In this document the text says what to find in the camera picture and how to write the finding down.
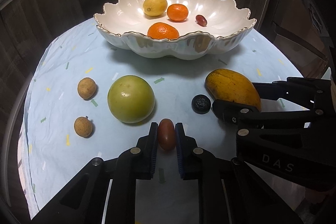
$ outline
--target fruit bowl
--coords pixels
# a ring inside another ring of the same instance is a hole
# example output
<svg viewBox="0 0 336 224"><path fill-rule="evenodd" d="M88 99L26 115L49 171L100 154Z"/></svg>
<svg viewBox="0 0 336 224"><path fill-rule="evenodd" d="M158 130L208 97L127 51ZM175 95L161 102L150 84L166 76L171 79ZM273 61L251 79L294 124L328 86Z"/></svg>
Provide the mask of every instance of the fruit bowl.
<svg viewBox="0 0 336 224"><path fill-rule="evenodd" d="M173 22L166 12L149 17L142 10L145 0L119 0L105 3L103 14L95 14L97 29L112 45L132 50L147 58L175 56L194 60L205 54L220 54L233 49L251 31L256 19L249 19L250 9L238 9L235 0L167 0L168 6L187 6L189 15L182 22ZM208 24L200 26L196 15L203 15ZM153 39L147 36L151 25L163 22L176 28L177 39Z"/></svg>

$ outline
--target orange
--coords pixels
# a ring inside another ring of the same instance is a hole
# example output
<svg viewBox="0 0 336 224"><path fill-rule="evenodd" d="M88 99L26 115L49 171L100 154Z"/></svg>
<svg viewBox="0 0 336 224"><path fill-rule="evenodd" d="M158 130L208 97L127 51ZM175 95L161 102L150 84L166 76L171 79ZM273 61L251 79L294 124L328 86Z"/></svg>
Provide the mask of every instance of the orange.
<svg viewBox="0 0 336 224"><path fill-rule="evenodd" d="M183 4L172 4L167 9L167 16L173 21L184 21L189 11Z"/></svg>
<svg viewBox="0 0 336 224"><path fill-rule="evenodd" d="M180 36L173 26L163 22L157 22L150 26L147 35L154 39L176 39Z"/></svg>

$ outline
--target mango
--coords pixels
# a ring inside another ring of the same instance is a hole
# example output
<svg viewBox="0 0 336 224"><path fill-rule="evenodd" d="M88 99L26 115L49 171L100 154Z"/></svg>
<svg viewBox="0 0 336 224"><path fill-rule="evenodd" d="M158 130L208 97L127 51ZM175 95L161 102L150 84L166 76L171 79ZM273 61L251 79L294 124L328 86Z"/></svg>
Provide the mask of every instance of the mango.
<svg viewBox="0 0 336 224"><path fill-rule="evenodd" d="M229 69L217 69L208 74L205 86L215 99L255 106L261 111L260 96L248 78Z"/></svg>

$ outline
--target light blue tablecloth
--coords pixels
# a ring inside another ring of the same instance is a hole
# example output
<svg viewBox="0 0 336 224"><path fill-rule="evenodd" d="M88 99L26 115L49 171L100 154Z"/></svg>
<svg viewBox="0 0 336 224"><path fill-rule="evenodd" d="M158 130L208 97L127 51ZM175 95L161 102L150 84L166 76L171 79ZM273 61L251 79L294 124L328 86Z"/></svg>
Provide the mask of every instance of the light blue tablecloth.
<svg viewBox="0 0 336 224"><path fill-rule="evenodd" d="M184 61L171 57L146 59L117 49L100 36L95 25L90 19L56 38L46 49L30 83L18 158L31 217L90 159L118 157L135 146L139 137L148 134L151 122L159 123L163 118L182 122L186 134L216 157L234 157L235 126L219 121L212 111L199 115L191 108L195 95L209 96L204 80L212 70L235 70L252 82L301 77L290 61L254 29L225 54ZM154 112L140 125L121 123L109 111L108 90L123 75L144 78L155 93ZM98 85L94 101L85 101L77 93L77 84L84 77L94 79ZM301 107L285 100L262 100L262 109L283 111ZM88 116L94 124L90 138L81 138L74 131L74 121L80 116ZM258 173L295 206L293 196L298 195L299 200L302 189L263 171ZM137 183L136 220L142 224L198 223L197 198L197 182L179 178L176 150L164 153L159 149L154 178Z"/></svg>

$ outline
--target dark round fruit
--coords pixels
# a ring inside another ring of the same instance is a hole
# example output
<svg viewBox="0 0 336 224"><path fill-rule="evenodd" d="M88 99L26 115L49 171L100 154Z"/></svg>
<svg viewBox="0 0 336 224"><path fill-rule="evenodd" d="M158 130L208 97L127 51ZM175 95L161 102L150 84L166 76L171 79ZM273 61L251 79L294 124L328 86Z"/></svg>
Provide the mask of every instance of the dark round fruit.
<svg viewBox="0 0 336 224"><path fill-rule="evenodd" d="M198 114L208 113L211 108L211 102L208 97L203 94L196 95L191 101L193 111Z"/></svg>

